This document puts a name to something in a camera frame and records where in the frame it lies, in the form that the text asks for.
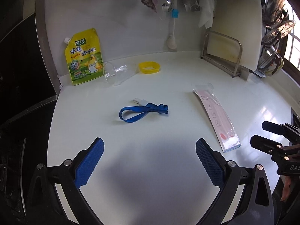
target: blue lanyard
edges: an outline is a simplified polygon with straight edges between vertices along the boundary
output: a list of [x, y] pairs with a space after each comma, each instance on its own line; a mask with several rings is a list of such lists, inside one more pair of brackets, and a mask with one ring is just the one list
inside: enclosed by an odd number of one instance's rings
[[[141, 113], [141, 114], [138, 114], [129, 119], [123, 119], [122, 113], [126, 110], [130, 110], [135, 113]], [[142, 117], [144, 117], [149, 112], [168, 114], [168, 106], [163, 105], [163, 104], [160, 104], [157, 106], [153, 103], [148, 103], [146, 106], [128, 106], [128, 107], [124, 107], [121, 109], [121, 111], [119, 112], [119, 117], [120, 117], [120, 119], [122, 119], [123, 121], [125, 121], [127, 123], [134, 123], [134, 122], [138, 121], [139, 119], [141, 119]]]

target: clear plastic cup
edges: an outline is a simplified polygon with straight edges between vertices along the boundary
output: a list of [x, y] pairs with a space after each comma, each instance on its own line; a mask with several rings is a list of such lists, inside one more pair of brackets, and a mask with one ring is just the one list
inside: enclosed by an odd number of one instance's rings
[[107, 62], [104, 64], [104, 77], [113, 86], [118, 86], [137, 73], [136, 63], [122, 64], [120, 62]]

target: white countertop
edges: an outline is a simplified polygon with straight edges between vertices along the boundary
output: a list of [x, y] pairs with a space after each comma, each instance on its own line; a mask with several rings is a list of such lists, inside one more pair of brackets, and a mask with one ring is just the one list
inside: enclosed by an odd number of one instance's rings
[[[156, 61], [161, 71], [137, 74], [120, 86], [98, 78], [78, 86], [64, 86], [55, 107], [48, 144], [47, 166], [60, 165], [87, 149], [96, 137], [104, 154], [88, 183], [80, 188], [105, 224], [195, 225], [219, 188], [213, 186], [198, 156], [196, 141], [241, 167], [262, 164], [270, 188], [278, 181], [277, 165], [251, 148], [258, 134], [288, 145], [282, 136], [263, 131], [263, 121], [290, 123], [291, 107], [268, 80], [255, 76], [246, 82], [199, 58], [199, 52], [170, 52], [120, 59]], [[223, 153], [194, 85], [213, 84], [242, 146]], [[119, 119], [123, 107], [140, 98], [169, 106], [169, 115], [149, 113], [135, 123]], [[58, 193], [69, 218], [74, 219], [62, 190]]]

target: metal rack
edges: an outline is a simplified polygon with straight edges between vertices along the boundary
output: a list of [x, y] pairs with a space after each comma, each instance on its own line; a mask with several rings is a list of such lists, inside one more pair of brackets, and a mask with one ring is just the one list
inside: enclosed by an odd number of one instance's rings
[[[230, 40], [235, 41], [238, 46], [239, 46], [239, 53], [238, 53], [238, 58], [236, 60], [236, 63], [228, 61], [224, 58], [220, 58], [211, 54], [207, 53], [207, 45], [208, 45], [208, 38], [209, 38], [209, 34], [216, 34], [222, 37], [226, 37]], [[226, 73], [228, 73], [229, 75], [231, 75], [233, 78], [236, 76], [240, 76], [243, 70], [243, 66], [240, 65], [240, 61], [241, 61], [241, 57], [242, 57], [242, 53], [243, 53], [243, 46], [242, 44], [235, 38], [232, 38], [230, 36], [221, 34], [219, 32], [215, 32], [215, 31], [207, 31], [205, 34], [205, 41], [204, 41], [204, 46], [203, 46], [203, 51], [202, 51], [202, 55], [200, 56], [202, 59], [210, 62], [211, 64], [215, 65], [216, 67], [222, 69], [223, 71], [225, 71]]]

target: metal ladle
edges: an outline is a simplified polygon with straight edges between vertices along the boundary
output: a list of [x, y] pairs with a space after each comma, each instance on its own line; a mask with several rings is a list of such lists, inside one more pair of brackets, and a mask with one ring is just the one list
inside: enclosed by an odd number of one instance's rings
[[172, 9], [172, 2], [171, 2], [170, 0], [167, 0], [167, 1], [163, 4], [162, 9], [163, 9], [163, 11], [166, 12], [166, 13], [167, 13], [167, 12], [170, 12], [171, 9]]

